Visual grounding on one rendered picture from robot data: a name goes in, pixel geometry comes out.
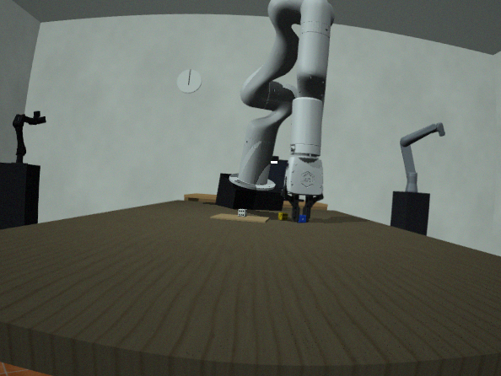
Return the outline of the tan mat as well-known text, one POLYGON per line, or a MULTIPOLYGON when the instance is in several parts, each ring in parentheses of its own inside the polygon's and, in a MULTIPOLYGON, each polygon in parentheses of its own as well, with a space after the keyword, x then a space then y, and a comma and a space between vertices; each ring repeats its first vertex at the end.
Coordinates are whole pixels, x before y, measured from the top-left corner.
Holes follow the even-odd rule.
POLYGON ((255 216, 239 217, 238 215, 223 214, 223 213, 220 213, 220 214, 215 215, 215 216, 211 216, 210 218, 224 219, 224 220, 235 220, 235 221, 245 221, 245 222, 256 222, 256 223, 265 223, 269 219, 269 218, 266 218, 266 217, 255 217, 255 216), (254 221, 252 221, 252 220, 254 220, 254 221))

